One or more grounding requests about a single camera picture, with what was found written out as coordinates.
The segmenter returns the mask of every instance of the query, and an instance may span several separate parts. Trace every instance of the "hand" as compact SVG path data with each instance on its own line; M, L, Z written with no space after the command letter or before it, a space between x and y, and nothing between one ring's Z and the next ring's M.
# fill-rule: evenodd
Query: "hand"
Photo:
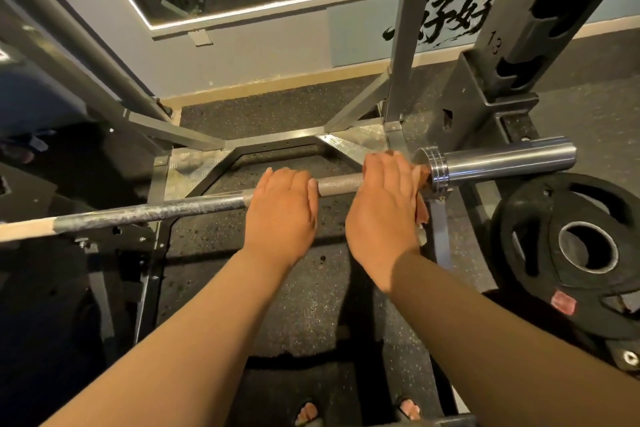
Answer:
M317 216L317 181L309 172L269 168L246 214L243 250L289 269L313 243Z
M420 169L399 152L365 157L364 181L346 221L349 249L375 284L388 293L396 260L406 252L419 253L415 234L415 197Z

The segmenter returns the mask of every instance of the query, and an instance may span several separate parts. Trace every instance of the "weight plate center hole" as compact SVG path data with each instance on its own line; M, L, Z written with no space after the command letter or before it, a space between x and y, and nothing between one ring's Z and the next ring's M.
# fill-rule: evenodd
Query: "weight plate center hole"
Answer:
M593 223L573 221L564 225L558 243L564 257L585 272L607 273L618 265L618 246L605 230Z

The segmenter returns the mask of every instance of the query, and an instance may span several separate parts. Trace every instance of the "red sticker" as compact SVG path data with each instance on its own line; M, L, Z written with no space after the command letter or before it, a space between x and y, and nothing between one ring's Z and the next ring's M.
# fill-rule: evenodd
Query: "red sticker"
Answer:
M567 316L572 316L575 312L575 305L578 302L562 291L556 291L551 297L551 305Z

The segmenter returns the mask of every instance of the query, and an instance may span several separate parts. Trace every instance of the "forearm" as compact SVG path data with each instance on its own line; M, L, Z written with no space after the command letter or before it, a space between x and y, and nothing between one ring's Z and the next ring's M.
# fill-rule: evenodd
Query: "forearm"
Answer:
M236 253L182 309L47 423L222 425L286 268Z
M419 255L394 266L390 299L485 426L640 419L640 385L526 323Z

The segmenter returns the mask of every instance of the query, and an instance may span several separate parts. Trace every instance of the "person's right hand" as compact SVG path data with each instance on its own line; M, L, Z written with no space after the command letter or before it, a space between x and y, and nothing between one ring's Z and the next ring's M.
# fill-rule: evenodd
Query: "person's right hand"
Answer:
M411 168L401 153L369 154L364 181L346 221L349 249L373 282L388 293L396 260L419 253L415 233L415 197L420 169Z

